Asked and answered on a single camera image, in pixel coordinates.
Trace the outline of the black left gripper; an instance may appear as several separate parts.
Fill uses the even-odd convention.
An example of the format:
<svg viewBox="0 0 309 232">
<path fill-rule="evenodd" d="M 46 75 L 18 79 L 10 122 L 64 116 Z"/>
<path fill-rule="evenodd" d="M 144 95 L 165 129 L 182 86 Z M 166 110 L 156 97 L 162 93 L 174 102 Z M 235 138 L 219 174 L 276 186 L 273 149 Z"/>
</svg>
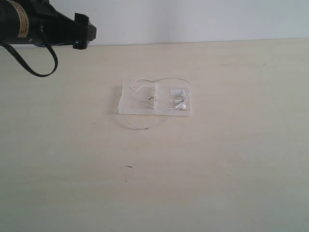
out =
<svg viewBox="0 0 309 232">
<path fill-rule="evenodd" d="M 87 49 L 97 28 L 88 16 L 74 18 L 58 11 L 48 0 L 2 0 L 0 45 L 73 46 Z"/>
</svg>

